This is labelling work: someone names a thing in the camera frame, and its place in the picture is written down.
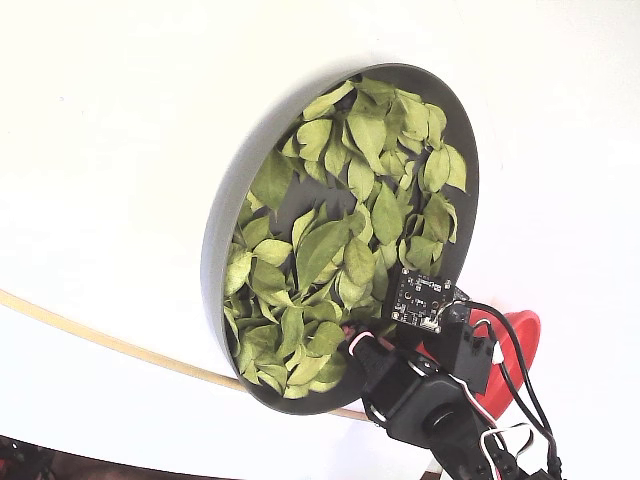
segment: round tray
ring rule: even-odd
[[[286,399],[269,387],[254,385],[242,377],[231,356],[228,336],[233,335],[222,314],[223,285],[227,250],[231,242],[235,219],[238,217],[251,181],[262,160],[288,129],[302,109],[319,94],[354,75],[364,74],[398,88],[419,94],[424,101],[439,106],[447,116],[444,136],[464,157],[467,164],[467,193],[445,185],[443,193],[456,208],[458,235],[455,244],[447,243],[442,256],[440,276],[456,282],[469,249],[478,205],[478,152],[467,114],[453,91],[438,77],[421,68],[403,64],[380,64],[349,72],[335,78],[321,79],[294,92],[264,118],[242,145],[216,192],[205,230],[200,277],[204,307],[213,331],[240,382],[255,398],[275,410],[308,415],[343,407],[360,397],[364,374],[353,357],[347,358],[347,371],[340,383],[326,393],[310,393],[301,399]],[[277,222],[271,222],[274,233],[291,230],[293,221],[312,206],[326,201],[328,212],[337,217],[355,200],[346,191],[326,189],[312,181],[292,182],[278,211]],[[396,345],[413,349],[421,342],[419,330],[398,325]]]

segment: green leaf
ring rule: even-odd
[[[369,210],[367,209],[367,207],[362,203],[359,203],[356,205],[354,212],[358,212],[364,217],[364,227],[362,229],[362,232],[360,232],[357,235],[358,240],[361,240],[362,242],[369,244],[369,242],[371,241],[371,237],[373,236],[373,226],[371,225],[371,214],[369,213]]]
[[[293,370],[293,368],[300,363],[300,360],[302,360],[302,357],[304,357],[305,355],[306,353],[305,353],[304,345],[302,344],[298,345],[294,350],[291,358],[287,360],[287,362],[284,364],[285,368],[288,371]]]
[[[449,178],[449,156],[444,150],[434,150],[424,168],[424,184],[430,192],[437,192]]]
[[[329,140],[331,123],[327,118],[320,118],[307,122],[298,129],[296,138],[301,145],[301,158],[312,162],[319,160],[320,153]]]
[[[407,242],[405,242],[404,238],[400,240],[400,245],[398,245],[398,258],[400,259],[400,263],[404,268],[408,268],[409,270],[417,270],[417,267],[413,265],[409,260],[407,260]]]
[[[336,291],[348,310],[362,298],[366,289],[366,286],[353,283],[345,272],[338,273],[336,277]]]
[[[391,110],[384,117],[384,124],[387,134],[384,141],[385,150],[394,150],[398,145],[398,135],[402,133],[404,126],[404,108],[400,100],[395,100],[391,105]]]
[[[251,193],[269,208],[277,210],[287,193],[292,175],[291,164],[280,152],[273,149],[253,179]]]
[[[351,160],[348,173],[349,188],[359,202],[364,202],[371,193],[374,178],[369,165],[357,158]]]
[[[347,80],[335,90],[319,96],[302,111],[302,117],[306,120],[314,120],[321,117],[331,109],[334,103],[353,90],[353,84]]]
[[[260,259],[276,267],[282,265],[292,251],[291,244],[281,240],[266,239],[253,249],[253,253]]]
[[[249,362],[242,376],[249,380],[251,383],[260,385],[260,380],[258,380],[258,371],[256,370],[256,366],[254,365],[253,361]]]
[[[296,158],[298,156],[298,146],[295,136],[296,134],[293,133],[282,147],[282,154],[285,157]]]
[[[340,380],[336,380],[335,382],[323,383],[317,380],[311,380],[309,382],[309,390],[312,392],[325,393],[331,390],[333,387],[338,385]]]
[[[444,243],[436,242],[436,246],[433,249],[433,261],[436,262],[440,256],[442,255],[442,249],[444,248]]]
[[[422,141],[429,135],[429,109],[422,100],[398,97],[405,111],[403,133],[413,140]]]
[[[380,243],[387,245],[398,239],[402,233],[403,218],[396,197],[387,184],[383,183],[371,213],[373,233]]]
[[[324,154],[324,166],[328,172],[338,178],[347,160],[350,157],[349,150],[344,146],[341,139],[342,126],[336,122],[331,132],[331,140]]]
[[[367,244],[357,238],[352,238],[344,250],[344,265],[356,285],[366,285],[373,279],[375,258]]]
[[[316,355],[331,355],[343,340],[344,332],[339,325],[331,321],[322,322],[307,345],[307,350]]]
[[[259,370],[257,373],[257,377],[262,380],[264,383],[273,388],[276,392],[282,395],[282,386],[278,383],[278,381],[272,376],[266,373],[264,370]]]
[[[247,329],[242,335],[241,344],[251,345],[252,356],[255,359],[264,352],[275,351],[279,332],[280,326],[274,323]]]
[[[251,271],[251,252],[238,249],[230,253],[227,258],[227,271],[224,281],[224,294],[226,296],[237,292],[249,277]]]
[[[333,221],[313,230],[298,247],[298,288],[305,291],[349,239],[346,222]]]
[[[292,239],[291,241],[293,244],[294,251],[298,249],[298,245],[300,244],[300,240],[302,240],[305,230],[309,225],[311,225],[315,216],[316,216],[316,211],[315,209],[312,208],[304,215],[301,215],[298,218],[296,218],[296,220],[293,222],[293,229],[291,231],[291,239]]]
[[[437,243],[424,237],[411,238],[411,248],[407,252],[407,260],[420,270],[428,272]]]
[[[389,270],[398,261],[398,248],[396,247],[395,242],[388,245],[380,245],[378,247],[378,250],[380,251],[382,259],[384,260],[385,268]]]
[[[262,313],[264,318],[269,320],[271,323],[280,323],[278,322],[278,320],[276,320],[276,317],[273,316],[271,310],[269,310],[269,304],[267,302],[265,302],[261,298],[258,298],[258,305],[260,305],[260,312]]]
[[[425,105],[429,109],[429,113],[437,117],[440,128],[444,130],[447,126],[447,117],[445,116],[442,109],[436,105],[432,105],[431,103],[425,103]]]
[[[436,150],[442,147],[442,125],[438,115],[431,110],[429,111],[429,135],[426,142]]]
[[[373,271],[373,289],[371,290],[371,295],[377,300],[383,301],[387,295],[387,288],[389,287],[389,276],[387,274],[387,267],[384,264],[382,252],[377,250],[373,256],[376,263]]]
[[[284,398],[304,398],[309,395],[309,385],[287,385],[284,389]]]
[[[340,352],[333,352],[329,361],[314,378],[316,382],[331,383],[339,381],[347,370],[347,361]]]
[[[453,148],[451,145],[445,145],[444,150],[447,152],[449,156],[449,178],[447,178],[447,183],[452,187],[459,188],[463,192],[466,192],[465,188],[467,186],[467,165],[462,158],[462,155]]]
[[[365,115],[349,113],[347,124],[353,140],[376,173],[384,173],[380,165],[380,151],[387,135],[384,120]]]
[[[250,221],[247,226],[242,229],[242,236],[249,250],[256,248],[256,245],[267,238],[269,233],[268,215]]]
[[[388,105],[395,97],[393,85],[379,80],[363,77],[362,81],[357,84],[356,87],[365,92],[378,105]]]
[[[336,310],[333,308],[333,302],[324,301],[314,306],[307,306],[304,309],[305,321],[318,320],[320,322],[334,322],[338,319],[336,317]]]
[[[453,210],[453,205],[449,204],[444,195],[441,193],[431,195],[423,212],[425,218],[423,236],[431,236],[434,240],[446,242],[451,228],[450,210]]]
[[[322,367],[329,361],[331,355],[323,355],[322,357],[305,356],[293,371],[287,385],[304,385],[315,378]]]
[[[233,332],[233,336],[235,338],[235,342],[232,345],[229,345],[229,349],[231,350],[231,355],[233,357],[237,356],[240,352],[240,336],[238,335],[238,326],[236,325],[236,320],[233,317],[233,312],[229,307],[223,307],[224,317],[229,324],[229,328]]]
[[[327,171],[324,169],[321,162],[312,162],[307,160],[304,162],[304,169],[316,182],[319,182],[325,187],[329,186],[329,183],[327,182]]]

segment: wire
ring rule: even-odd
[[[501,475],[500,475],[500,471],[496,467],[496,464],[493,462],[491,455],[489,454],[489,450],[487,449],[487,444],[486,444],[487,437],[489,435],[498,435],[501,433],[506,433],[521,427],[527,427],[527,429],[529,430],[529,439],[522,447],[520,447],[520,450],[518,450],[518,453],[516,453],[515,461],[517,463],[518,457],[522,455],[524,452],[526,452],[529,449],[529,447],[531,447],[531,445],[533,445],[534,436],[533,436],[533,427],[531,426],[531,424],[523,422],[508,428],[494,428],[492,430],[487,430],[486,432],[482,432],[482,434],[480,435],[480,449],[482,450],[482,454],[484,455],[484,458],[487,460],[487,462],[489,463],[489,466],[491,467],[491,476],[493,480],[501,480]]]
[[[462,303],[465,306],[468,306],[470,308],[474,308],[476,310],[482,310],[486,313],[490,313],[494,315],[500,321],[500,323],[502,323],[502,325],[505,327],[505,329],[507,330],[507,333],[509,333],[509,337],[511,339],[511,342],[513,343],[518,360],[522,358],[522,363],[518,361],[518,364],[520,365],[520,370],[522,371],[522,377],[523,377],[523,380],[525,381],[525,385],[528,385],[527,392],[531,397],[531,401],[534,403],[534,407],[536,406],[536,403],[537,403],[536,411],[540,415],[540,418],[543,422],[542,424],[531,412],[529,407],[527,407],[527,405],[524,403],[524,401],[522,400],[522,397],[520,397],[520,394],[518,393],[518,390],[511,378],[511,375],[509,374],[509,370],[504,364],[504,361],[498,364],[498,366],[500,367],[500,373],[502,374],[502,378],[507,384],[507,388],[509,389],[511,396],[515,400],[520,410],[522,410],[522,412],[525,414],[525,416],[531,422],[531,424],[536,428],[536,430],[538,430],[540,434],[542,434],[542,436],[544,436],[545,439],[549,442],[549,450],[547,453],[547,465],[548,465],[549,474],[553,478],[557,480],[561,480],[562,462],[558,458],[558,449],[557,449],[556,441],[555,441],[555,438],[553,437],[551,428],[548,427],[549,422],[546,416],[544,415],[544,411],[542,411],[542,407],[540,406],[539,402],[537,401],[537,398],[535,397],[535,393],[533,392],[533,386],[531,386],[531,380],[529,379],[526,363],[524,362],[524,355],[522,354],[522,347],[520,345],[520,342],[518,340],[518,337],[515,331],[513,330],[513,327],[509,323],[509,320],[507,320],[507,318],[495,308],[490,307],[488,305],[484,305],[482,303],[473,302],[469,300],[463,300],[455,303]],[[493,340],[497,345],[500,345],[500,342],[498,341],[498,337],[495,333],[495,330],[493,329],[493,326],[491,325],[491,322],[489,322],[488,320],[487,321],[483,321],[483,320],[486,320],[486,319],[480,320],[478,324],[482,322],[483,325],[486,325],[487,331],[489,332],[489,337],[491,338],[491,340]]]

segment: white wire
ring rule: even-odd
[[[516,454],[515,458],[517,461],[518,456],[526,452],[529,449],[529,447],[531,447],[531,445],[533,444],[533,442],[531,441],[531,438],[533,438],[534,432],[533,432],[533,427],[531,426],[530,423],[523,422],[507,428],[494,428],[492,430],[487,430],[486,432],[482,432],[482,434],[480,435],[480,449],[482,450],[482,454],[484,455],[484,458],[486,458],[487,462],[489,462],[489,466],[491,467],[491,477],[493,478],[493,480],[501,480],[502,476],[500,475],[500,472],[498,471],[496,464],[493,463],[493,459],[491,458],[491,455],[489,455],[489,450],[487,450],[487,444],[485,443],[486,438],[489,435],[497,435],[499,433],[509,432],[511,430],[515,430],[521,427],[527,427],[527,429],[529,430],[530,436],[529,436],[529,440],[527,440],[527,443],[525,443],[524,447],[521,448]]]
[[[496,427],[496,419],[493,418],[493,416],[491,416],[491,414],[487,412],[485,408],[482,405],[480,405],[480,403],[478,403],[478,401],[476,400],[476,397],[474,397],[471,391],[469,390],[469,386],[467,385],[467,382],[465,382],[464,380],[460,380],[459,378],[454,377],[451,374],[449,374],[449,376],[455,382],[462,385],[462,389],[464,390],[464,393],[467,396],[467,399],[469,399],[469,401],[473,404],[473,406],[476,407],[476,409],[489,421],[492,427]]]

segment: black cable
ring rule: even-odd
[[[520,341],[518,340],[518,336],[516,335],[515,330],[513,330],[513,327],[509,323],[509,320],[507,320],[507,318],[502,313],[500,313],[495,308],[490,307],[489,305],[484,305],[482,303],[473,302],[469,300],[457,302],[457,303],[462,303],[465,306],[468,306],[470,308],[481,310],[495,316],[500,321],[500,323],[505,327],[505,329],[507,330],[507,333],[509,333],[509,338],[513,343],[514,349],[516,351],[516,356],[518,357],[518,364],[520,366],[520,370],[522,371],[523,380],[525,381],[525,385],[528,384],[527,392],[531,397],[531,401],[534,403],[534,407],[536,407],[536,411],[540,415],[540,418],[543,422],[542,424],[540,423],[540,421],[538,421],[538,419],[535,417],[533,412],[531,412],[529,407],[527,407],[527,405],[524,403],[524,401],[522,400],[522,397],[520,397],[520,394],[516,389],[516,386],[511,378],[511,375],[509,374],[509,370],[507,370],[507,367],[504,364],[504,361],[498,364],[500,367],[500,373],[502,374],[502,378],[507,384],[509,392],[511,393],[511,396],[515,400],[520,410],[522,410],[522,412],[525,414],[525,416],[531,422],[531,424],[536,428],[536,430],[538,430],[540,434],[542,434],[542,436],[544,436],[546,440],[549,442],[549,450],[547,452],[547,468],[549,470],[549,474],[556,480],[562,480],[562,468],[561,468],[562,462],[558,457],[558,449],[557,449],[556,441],[555,441],[555,438],[553,437],[553,432],[551,431],[551,427],[549,426],[549,422],[546,418],[546,415],[542,410],[542,406],[540,406],[540,403],[538,402],[537,397],[533,392],[533,386],[531,385],[531,380],[529,379],[529,371],[527,369],[526,363],[524,362],[522,346],[520,345]],[[491,323],[487,322],[486,324],[483,323],[483,325],[487,326],[487,331],[489,332],[489,338],[491,338],[491,340],[493,340],[496,344],[499,345],[498,337]]]

